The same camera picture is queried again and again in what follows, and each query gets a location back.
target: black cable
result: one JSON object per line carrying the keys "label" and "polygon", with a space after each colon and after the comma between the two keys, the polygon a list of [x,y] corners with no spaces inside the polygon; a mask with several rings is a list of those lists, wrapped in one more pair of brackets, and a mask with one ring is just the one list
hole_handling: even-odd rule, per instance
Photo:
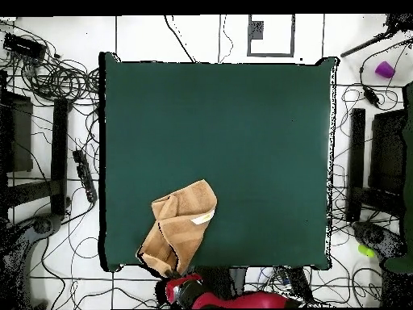
{"label": "black cable", "polygon": [[181,47],[183,48],[183,50],[185,51],[186,55],[188,56],[188,58],[190,59],[191,62],[195,63],[196,60],[190,56],[190,54],[186,51],[186,48],[184,47],[184,44],[181,42],[181,40],[179,39],[179,37],[177,36],[177,33],[170,27],[169,23],[168,23],[168,19],[166,18],[166,15],[164,15],[164,19],[166,22],[166,26],[168,27],[168,29],[173,33],[173,35],[177,38],[177,41],[179,42],[179,44],[181,45]]}
{"label": "black cable", "polygon": [[66,283],[65,283],[65,281],[64,281],[61,277],[59,277],[57,274],[54,274],[53,272],[51,272],[51,271],[46,267],[46,264],[44,264],[44,255],[46,254],[47,250],[48,250],[48,238],[46,239],[46,248],[44,249],[44,252],[43,252],[42,257],[41,257],[41,263],[42,263],[43,268],[44,268],[49,274],[51,274],[52,276],[56,277],[57,279],[59,279],[59,280],[63,283],[63,288],[61,289],[59,295],[56,297],[56,299],[54,300],[54,302],[53,302],[53,304],[52,304],[52,307],[50,308],[50,310],[53,310],[53,308],[54,308],[55,305],[56,305],[57,300],[61,297],[61,295],[63,294],[63,291],[64,291],[65,288],[66,288]]}
{"label": "black cable", "polygon": [[231,48],[229,49],[229,53],[227,55],[225,55],[223,57],[223,59],[221,61],[219,61],[219,63],[222,63],[223,60],[227,57],[229,57],[231,55],[232,49],[234,48],[234,42],[232,41],[232,39],[230,37],[228,37],[227,33],[225,32],[225,24],[227,23],[227,16],[225,15],[225,19],[223,20],[223,34],[229,39],[229,41],[231,42]]}
{"label": "black cable", "polygon": [[[370,272],[374,272],[375,274],[378,274],[380,277],[382,276],[382,274],[380,274],[377,270],[372,269],[371,267],[362,267],[362,268],[356,270],[356,271],[353,273],[353,276],[352,276],[352,278],[351,278],[353,294],[354,294],[354,298],[355,298],[356,301],[357,301],[357,304],[358,304],[361,308],[363,308],[364,306],[361,304],[360,300],[358,299],[358,296],[359,296],[360,294],[356,291],[356,286],[355,286],[356,282],[355,282],[354,279],[356,278],[356,275],[357,275],[359,272],[363,271],[363,270],[368,270],[368,271],[370,271]],[[365,294],[368,293],[368,294],[370,294],[374,299],[376,299],[376,300],[381,300],[380,294],[373,294],[373,292],[368,292],[368,291],[367,291],[366,289],[364,289],[363,287],[362,287],[361,289],[363,290],[363,295],[364,295],[363,297],[365,297]],[[375,287],[372,283],[370,283],[370,284],[369,284],[369,289],[372,291],[372,289],[377,290],[378,288]]]}

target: black stand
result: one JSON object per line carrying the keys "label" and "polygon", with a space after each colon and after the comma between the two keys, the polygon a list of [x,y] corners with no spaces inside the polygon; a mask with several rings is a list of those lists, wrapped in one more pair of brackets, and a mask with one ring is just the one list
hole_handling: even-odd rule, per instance
{"label": "black stand", "polygon": [[[0,309],[32,309],[27,264],[33,246],[57,232],[65,216],[67,178],[67,130],[69,102],[54,101],[50,181],[8,187],[7,168],[13,160],[13,122],[7,73],[0,72]],[[8,209],[50,196],[51,213],[18,224],[8,222]]]}

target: green table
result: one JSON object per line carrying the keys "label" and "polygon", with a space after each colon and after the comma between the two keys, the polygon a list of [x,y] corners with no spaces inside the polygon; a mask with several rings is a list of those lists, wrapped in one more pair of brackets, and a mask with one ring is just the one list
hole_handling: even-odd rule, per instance
{"label": "green table", "polygon": [[139,264],[151,202],[204,178],[218,206],[193,265],[328,268],[336,64],[138,63],[101,53],[102,267]]}

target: purple object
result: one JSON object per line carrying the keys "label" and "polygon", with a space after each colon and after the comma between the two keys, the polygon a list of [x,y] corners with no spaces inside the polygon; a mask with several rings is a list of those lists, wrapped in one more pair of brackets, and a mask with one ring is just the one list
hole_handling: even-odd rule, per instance
{"label": "purple object", "polygon": [[392,78],[394,76],[395,70],[393,67],[386,61],[380,63],[376,68],[376,73],[384,78]]}

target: towel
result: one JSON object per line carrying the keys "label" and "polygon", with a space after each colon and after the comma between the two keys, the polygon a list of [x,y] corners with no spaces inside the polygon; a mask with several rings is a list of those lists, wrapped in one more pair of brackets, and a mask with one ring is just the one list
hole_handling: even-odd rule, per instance
{"label": "towel", "polygon": [[217,198],[204,179],[152,202],[155,224],[136,256],[166,276],[183,274],[214,216]]}

